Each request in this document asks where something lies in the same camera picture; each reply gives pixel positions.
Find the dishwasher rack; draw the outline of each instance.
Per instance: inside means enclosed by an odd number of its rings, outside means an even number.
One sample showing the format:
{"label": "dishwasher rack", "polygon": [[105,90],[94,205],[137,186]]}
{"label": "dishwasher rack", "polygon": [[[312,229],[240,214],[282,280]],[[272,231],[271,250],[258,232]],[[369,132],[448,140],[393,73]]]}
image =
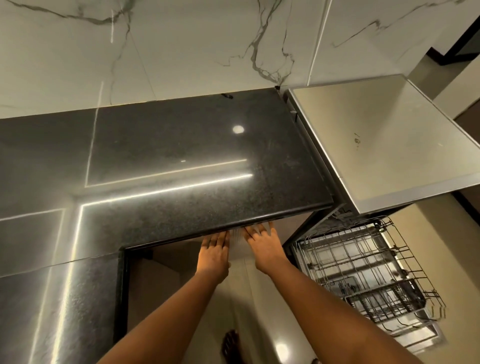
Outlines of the dishwasher rack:
{"label": "dishwasher rack", "polygon": [[388,217],[293,244],[301,270],[412,352],[444,341],[445,304]]}

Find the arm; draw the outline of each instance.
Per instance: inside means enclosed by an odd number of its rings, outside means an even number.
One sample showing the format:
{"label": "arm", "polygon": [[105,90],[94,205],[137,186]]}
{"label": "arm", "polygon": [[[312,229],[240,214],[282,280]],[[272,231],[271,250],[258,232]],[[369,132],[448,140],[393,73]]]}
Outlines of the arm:
{"label": "arm", "polygon": [[287,259],[273,224],[271,235],[247,227],[243,235],[255,265],[285,299],[323,364],[418,364],[419,359],[369,319],[298,271]]}
{"label": "arm", "polygon": [[228,275],[229,233],[204,238],[195,275],[98,364],[179,363],[216,286]]}

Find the foot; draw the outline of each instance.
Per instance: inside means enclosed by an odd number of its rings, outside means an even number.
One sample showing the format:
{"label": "foot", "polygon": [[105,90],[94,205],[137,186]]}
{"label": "foot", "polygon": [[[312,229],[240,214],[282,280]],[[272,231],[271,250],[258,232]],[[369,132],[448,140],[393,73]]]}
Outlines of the foot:
{"label": "foot", "polygon": [[222,342],[222,354],[227,364],[245,364],[240,352],[240,337],[235,330],[227,332]]}

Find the hand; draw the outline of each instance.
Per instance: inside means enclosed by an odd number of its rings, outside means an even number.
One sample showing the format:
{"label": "hand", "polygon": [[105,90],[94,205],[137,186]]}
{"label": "hand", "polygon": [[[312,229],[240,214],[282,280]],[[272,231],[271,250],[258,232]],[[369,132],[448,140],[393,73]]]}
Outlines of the hand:
{"label": "hand", "polygon": [[230,232],[224,231],[205,236],[198,254],[197,271],[195,274],[208,274],[221,283],[228,276],[228,249],[230,247]]}
{"label": "hand", "polygon": [[270,235],[262,224],[256,225],[257,230],[252,226],[242,228],[242,234],[248,242],[255,255],[255,266],[257,269],[267,275],[285,262],[290,264],[283,251],[282,244],[273,222],[269,222]]}

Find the black granite countertop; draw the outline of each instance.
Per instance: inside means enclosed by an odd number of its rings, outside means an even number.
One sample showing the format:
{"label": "black granite countertop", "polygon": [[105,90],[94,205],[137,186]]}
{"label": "black granite countertop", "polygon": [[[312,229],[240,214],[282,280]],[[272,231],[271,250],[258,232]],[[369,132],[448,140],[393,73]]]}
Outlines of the black granite countertop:
{"label": "black granite countertop", "polygon": [[232,96],[0,121],[0,362],[98,359],[120,248],[332,204],[276,90]]}

